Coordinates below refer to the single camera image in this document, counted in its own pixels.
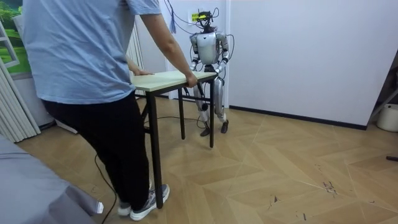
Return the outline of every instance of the gray sofa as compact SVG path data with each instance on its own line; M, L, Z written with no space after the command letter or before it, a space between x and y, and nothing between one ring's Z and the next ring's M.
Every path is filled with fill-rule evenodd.
M103 204L0 135L0 223L90 224Z

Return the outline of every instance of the light blue t-shirt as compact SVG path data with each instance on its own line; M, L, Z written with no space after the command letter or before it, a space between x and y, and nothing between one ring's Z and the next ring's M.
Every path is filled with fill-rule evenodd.
M39 98L66 104L124 98L134 16L160 14L158 0L24 0L22 40Z

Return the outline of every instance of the person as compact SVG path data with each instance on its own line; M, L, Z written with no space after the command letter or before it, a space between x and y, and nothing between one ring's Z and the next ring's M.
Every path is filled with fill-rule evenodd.
M22 40L45 108L93 146L119 197L118 213L141 220L156 204L129 68L149 73L126 58L136 15L187 86L196 85L157 0L24 0ZM162 190L166 201L170 189Z

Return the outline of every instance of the human arm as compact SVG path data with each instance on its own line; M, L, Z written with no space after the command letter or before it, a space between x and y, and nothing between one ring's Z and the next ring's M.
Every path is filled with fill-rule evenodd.
M179 44L167 28L163 16L161 14L144 14L141 15L141 19L160 51L177 70L185 75L188 86L195 86L198 80L190 70Z
M141 70L131 59L126 55L127 65L129 70L134 73L134 75L152 75L153 73Z

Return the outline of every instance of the wooden tabletop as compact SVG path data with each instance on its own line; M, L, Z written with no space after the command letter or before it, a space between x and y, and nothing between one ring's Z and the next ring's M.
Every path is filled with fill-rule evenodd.
M199 79L215 75L215 72L193 72ZM141 75L131 78L137 90L156 91L174 85L186 83L185 75L179 71L159 72L154 75Z

